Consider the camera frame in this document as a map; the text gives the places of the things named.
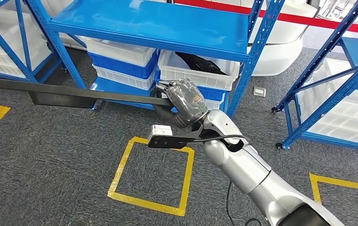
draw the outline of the shelf post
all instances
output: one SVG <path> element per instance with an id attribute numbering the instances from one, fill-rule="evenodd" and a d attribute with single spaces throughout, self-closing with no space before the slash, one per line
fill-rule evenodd
<path id="1" fill-rule="evenodd" d="M 39 0 L 23 0 L 23 1 L 28 6 L 32 14 L 35 16 L 39 24 L 39 27 L 41 27 L 44 35 L 49 40 L 50 45 L 55 50 L 57 55 L 61 58 L 62 64 L 69 71 L 76 86 L 78 88 L 86 89 L 86 86 L 83 83 L 81 76 L 76 70 L 75 65 L 73 64 L 71 58 L 68 55 L 68 52 L 66 51 L 63 43 L 61 42 L 58 33 L 50 29 L 49 22 L 51 20 L 51 17 L 46 13 L 42 3 Z"/>
<path id="2" fill-rule="evenodd" d="M 252 5 L 251 12 L 248 16 L 248 30 L 247 30 L 247 43 L 250 40 L 252 30 L 254 29 L 255 22 L 258 18 L 258 15 L 261 11 L 261 6 L 264 0 L 254 0 L 254 4 Z"/>
<path id="3" fill-rule="evenodd" d="M 26 39 L 25 24 L 24 24 L 24 19 L 22 18 L 21 1 L 20 0 L 15 0 L 15 1 L 16 1 L 16 11 L 18 17 L 19 31 L 21 33 L 21 39 L 22 39 L 22 48 L 24 49 L 26 67 L 28 68 L 29 71 L 32 71 L 31 57 L 29 55 L 28 41 Z"/>
<path id="4" fill-rule="evenodd" d="M 277 16 L 279 15 L 279 12 L 282 9 L 284 2 L 285 0 L 271 0 L 268 4 L 268 8 L 264 14 L 257 35 L 255 36 L 254 42 L 251 46 L 251 50 L 249 52 L 250 57 L 248 58 L 247 62 L 245 62 L 245 64 L 242 66 L 243 70 L 240 72 L 241 77 L 236 85 L 233 97 L 230 100 L 227 112 L 227 115 L 230 118 L 232 118 L 235 114 L 235 110 L 243 97 L 248 81 L 251 78 L 252 72 L 254 71 L 257 61 L 261 56 L 261 52 L 265 47 L 269 34 L 272 31 L 273 25 L 276 22 Z"/>

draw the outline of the black bar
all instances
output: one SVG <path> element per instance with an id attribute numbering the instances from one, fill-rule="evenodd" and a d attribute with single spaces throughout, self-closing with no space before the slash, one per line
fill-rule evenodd
<path id="1" fill-rule="evenodd" d="M 162 99 L 162 98 L 135 96 L 135 95 L 121 94 L 121 93 L 110 93 L 110 92 L 103 92 L 103 91 L 78 89 L 74 87 L 63 87 L 63 86 L 39 84 L 39 83 L 31 83 L 31 82 L 11 81 L 5 79 L 0 79 L 0 89 L 28 91 L 28 92 L 54 94 L 54 95 L 65 95 L 65 96 L 73 96 L 73 97 L 88 97 L 88 98 L 103 99 L 103 100 L 136 102 L 136 103 L 144 103 L 144 104 L 152 104 L 152 105 L 169 106 L 169 107 L 172 106 L 172 103 L 168 99 Z"/>

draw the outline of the plastic storage bin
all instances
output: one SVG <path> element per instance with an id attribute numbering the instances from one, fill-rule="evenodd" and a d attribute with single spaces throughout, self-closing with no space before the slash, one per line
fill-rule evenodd
<path id="1" fill-rule="evenodd" d="M 35 69 L 45 60 L 51 51 L 47 43 L 38 33 L 38 29 L 31 20 L 29 14 L 23 13 L 25 32 L 27 36 L 28 50 L 31 58 L 31 67 Z M 15 11 L 0 8 L 0 34 L 15 52 L 18 58 L 26 65 L 24 48 L 22 45 L 21 32 L 19 29 L 18 18 Z M 24 74 L 18 69 L 7 53 L 0 46 L 0 73 L 9 74 L 16 77 L 25 78 Z"/>
<path id="2" fill-rule="evenodd" d="M 37 38 L 37 36 L 39 36 L 39 41 L 43 40 L 39 33 L 34 34 L 37 32 L 37 28 L 35 24 L 33 24 L 31 16 L 23 13 L 23 19 L 28 42 Z M 0 35 L 12 49 L 19 50 L 23 48 L 18 18 L 15 11 L 0 8 Z M 0 54 L 5 54 L 1 47 Z"/>
<path id="3" fill-rule="evenodd" d="M 213 89 L 232 90 L 232 84 L 239 75 L 240 63 L 210 57 L 203 57 L 213 61 L 224 73 L 214 74 L 190 70 L 188 65 L 172 51 L 161 50 L 158 67 L 161 71 L 161 80 L 177 80 L 189 78 L 197 86 Z"/>
<path id="4" fill-rule="evenodd" d="M 43 60 L 45 60 L 50 54 L 50 50 L 47 48 L 47 51 L 38 51 L 36 55 L 33 55 L 32 65 L 38 66 Z M 26 78 L 26 76 L 22 73 L 22 71 L 14 64 L 13 66 L 9 66 L 6 64 L 0 64 L 0 73 L 8 74 L 20 78 Z"/>
<path id="5" fill-rule="evenodd" d="M 21 61 L 26 65 L 25 57 L 24 57 L 24 50 L 15 50 L 13 49 Z M 31 67 L 35 69 L 44 59 L 46 59 L 51 54 L 51 51 L 47 47 L 46 43 L 38 43 L 37 48 L 29 48 L 29 56 L 31 59 Z M 0 65 L 6 67 L 18 67 L 13 62 L 13 60 L 4 52 L 4 54 L 0 54 Z"/>
<path id="6" fill-rule="evenodd" d="M 98 77 L 116 81 L 139 89 L 149 90 L 152 84 L 154 83 L 155 70 L 151 73 L 151 75 L 147 79 L 140 79 L 120 72 L 108 70 L 106 68 L 101 68 L 94 65 L 93 67 L 97 71 Z"/>
<path id="7" fill-rule="evenodd" d="M 86 44 L 88 52 L 107 58 L 123 61 L 129 64 L 145 67 L 150 61 L 154 48 L 136 46 L 131 44 L 81 37 Z"/>
<path id="8" fill-rule="evenodd" d="M 154 51 L 145 66 L 129 64 L 123 61 L 107 58 L 105 56 L 90 52 L 88 52 L 88 55 L 90 56 L 94 66 L 106 68 L 115 72 L 120 72 L 141 79 L 147 79 L 150 76 L 158 60 L 157 51 Z"/>
<path id="9" fill-rule="evenodd" d="M 205 99 L 205 103 L 207 104 L 208 110 L 214 110 L 214 109 L 219 109 L 220 105 L 223 103 L 224 100 L 225 100 L 225 94 L 223 94 L 222 99 L 220 101 Z"/>

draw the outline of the shelf caster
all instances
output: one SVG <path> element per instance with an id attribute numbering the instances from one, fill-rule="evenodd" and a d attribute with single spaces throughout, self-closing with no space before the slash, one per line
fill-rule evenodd
<path id="1" fill-rule="evenodd" d="M 107 102 L 105 100 L 102 100 L 100 103 L 96 104 L 96 106 L 94 106 L 94 111 L 95 112 L 99 112 L 101 109 L 103 109 L 105 107 L 105 105 L 107 104 Z"/>
<path id="2" fill-rule="evenodd" d="M 271 110 L 272 113 L 276 113 L 276 112 L 280 111 L 280 110 L 277 109 L 277 107 L 272 107 L 270 110 Z"/>
<path id="3" fill-rule="evenodd" d="M 277 149 L 283 149 L 282 143 L 276 143 L 275 146 Z"/>

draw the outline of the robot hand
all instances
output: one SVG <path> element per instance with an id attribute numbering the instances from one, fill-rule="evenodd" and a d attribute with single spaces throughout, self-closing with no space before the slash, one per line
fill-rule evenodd
<path id="1" fill-rule="evenodd" d="M 204 99 L 192 82 L 169 81 L 156 87 L 177 108 L 174 117 L 181 118 L 181 126 L 192 125 L 193 132 L 171 136 L 170 127 L 154 125 L 149 147 L 182 148 L 189 142 L 204 142 L 206 156 L 253 200 L 273 226 L 343 226 L 325 207 L 277 175 L 225 113 L 206 111 Z"/>

